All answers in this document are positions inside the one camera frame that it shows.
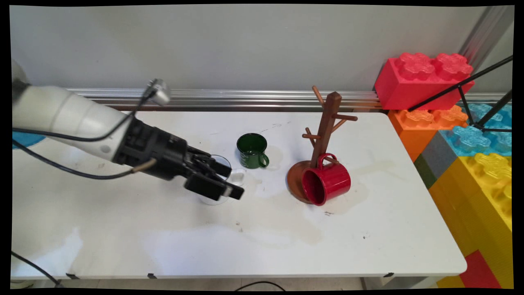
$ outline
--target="floor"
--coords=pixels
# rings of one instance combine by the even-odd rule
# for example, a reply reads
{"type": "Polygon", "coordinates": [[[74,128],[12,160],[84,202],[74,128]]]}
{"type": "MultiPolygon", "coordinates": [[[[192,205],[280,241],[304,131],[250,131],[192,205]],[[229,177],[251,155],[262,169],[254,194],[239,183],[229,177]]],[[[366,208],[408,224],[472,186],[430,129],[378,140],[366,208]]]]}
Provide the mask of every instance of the floor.
{"type": "MultiPolygon", "coordinates": [[[[234,291],[256,281],[270,281],[286,291],[362,290],[360,278],[266,278],[266,279],[113,279],[62,280],[66,288],[234,291]]],[[[38,280],[31,288],[53,288],[49,280],[38,280]]],[[[270,284],[256,284],[242,291],[280,291],[270,284]]]]}

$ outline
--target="white wall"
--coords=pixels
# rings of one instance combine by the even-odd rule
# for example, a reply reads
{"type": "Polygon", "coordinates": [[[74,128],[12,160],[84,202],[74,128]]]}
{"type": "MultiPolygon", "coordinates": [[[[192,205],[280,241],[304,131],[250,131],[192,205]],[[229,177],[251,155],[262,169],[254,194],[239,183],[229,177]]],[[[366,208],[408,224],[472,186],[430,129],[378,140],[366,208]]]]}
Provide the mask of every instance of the white wall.
{"type": "Polygon", "coordinates": [[[459,51],[485,7],[10,6],[12,57],[62,87],[372,90],[402,52],[459,51]]]}
{"type": "MultiPolygon", "coordinates": [[[[500,41],[486,57],[479,71],[496,64],[513,54],[513,34],[514,24],[511,23],[500,41]]],[[[475,86],[470,90],[472,92],[508,92],[512,88],[513,62],[509,62],[498,69],[495,69],[486,75],[475,79],[475,86]]]]}

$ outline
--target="round wooden base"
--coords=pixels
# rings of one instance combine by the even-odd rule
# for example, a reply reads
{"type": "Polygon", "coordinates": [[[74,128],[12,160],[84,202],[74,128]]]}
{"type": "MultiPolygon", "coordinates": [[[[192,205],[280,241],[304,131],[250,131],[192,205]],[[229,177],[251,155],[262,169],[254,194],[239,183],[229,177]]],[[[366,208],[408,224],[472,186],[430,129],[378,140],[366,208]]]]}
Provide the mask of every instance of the round wooden base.
{"type": "Polygon", "coordinates": [[[306,204],[311,204],[311,202],[305,196],[304,189],[302,189],[302,172],[304,169],[309,168],[310,163],[311,161],[298,162],[289,169],[287,176],[289,191],[297,200],[306,204]]]}

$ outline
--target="black cable on floor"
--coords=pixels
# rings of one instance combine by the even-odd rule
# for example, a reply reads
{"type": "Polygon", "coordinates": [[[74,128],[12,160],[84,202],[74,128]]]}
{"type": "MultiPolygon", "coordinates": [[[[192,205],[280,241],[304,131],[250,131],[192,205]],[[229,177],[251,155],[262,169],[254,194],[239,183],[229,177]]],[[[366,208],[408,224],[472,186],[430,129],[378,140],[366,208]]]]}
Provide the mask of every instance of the black cable on floor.
{"type": "Polygon", "coordinates": [[[55,285],[55,287],[58,287],[58,288],[65,288],[59,281],[57,281],[52,275],[48,274],[45,270],[41,269],[38,265],[32,263],[31,261],[25,259],[24,257],[14,253],[12,250],[11,250],[11,255],[13,255],[14,257],[22,260],[23,262],[29,264],[30,266],[34,267],[36,270],[40,271],[41,273],[43,273],[46,277],[48,277],[55,285]]]}
{"type": "Polygon", "coordinates": [[[279,285],[277,285],[277,284],[275,284],[275,283],[273,283],[273,282],[268,282],[268,281],[259,281],[259,282],[254,282],[254,283],[251,283],[251,284],[247,284],[247,285],[245,285],[245,286],[242,286],[242,287],[236,289],[235,292],[236,292],[236,291],[240,291],[240,290],[242,290],[242,289],[244,289],[244,288],[246,288],[246,287],[249,287],[249,286],[252,286],[252,285],[256,285],[256,284],[260,284],[260,283],[266,283],[266,284],[271,284],[271,285],[273,285],[273,286],[277,286],[278,288],[280,288],[280,290],[282,290],[282,291],[285,292],[284,288],[282,288],[281,286],[279,286],[279,285]]]}

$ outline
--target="blue lego brick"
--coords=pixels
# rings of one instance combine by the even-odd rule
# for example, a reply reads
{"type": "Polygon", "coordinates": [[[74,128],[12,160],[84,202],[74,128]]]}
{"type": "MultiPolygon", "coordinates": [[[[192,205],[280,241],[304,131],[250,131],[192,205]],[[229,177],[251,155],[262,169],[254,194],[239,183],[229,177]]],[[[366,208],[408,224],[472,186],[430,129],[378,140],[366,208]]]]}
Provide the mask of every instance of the blue lego brick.
{"type": "MultiPolygon", "coordinates": [[[[471,117],[473,118],[473,121],[475,122],[478,122],[480,119],[482,119],[482,117],[484,117],[484,115],[487,114],[487,112],[492,109],[490,105],[487,105],[485,103],[472,103],[468,105],[470,107],[471,117]]],[[[491,117],[491,119],[487,121],[484,127],[497,128],[501,125],[504,125],[503,124],[503,115],[500,114],[500,111],[499,111],[496,114],[494,114],[493,117],[491,117]]]]}
{"type": "Polygon", "coordinates": [[[439,131],[453,149],[456,156],[474,156],[477,153],[496,153],[511,156],[511,132],[485,132],[473,126],[455,126],[452,130],[439,131]]]}
{"type": "Polygon", "coordinates": [[[511,108],[511,105],[507,104],[498,111],[498,113],[502,115],[502,124],[509,127],[511,127],[511,108]]]}
{"type": "MultiPolygon", "coordinates": [[[[511,129],[509,126],[500,126],[500,129],[511,129]]],[[[511,132],[493,132],[486,131],[483,134],[484,137],[491,140],[491,147],[501,155],[511,155],[511,132]]]]}
{"type": "Polygon", "coordinates": [[[438,179],[459,156],[491,153],[511,156],[511,132],[484,132],[473,127],[455,126],[439,130],[422,152],[433,175],[438,179]]]}

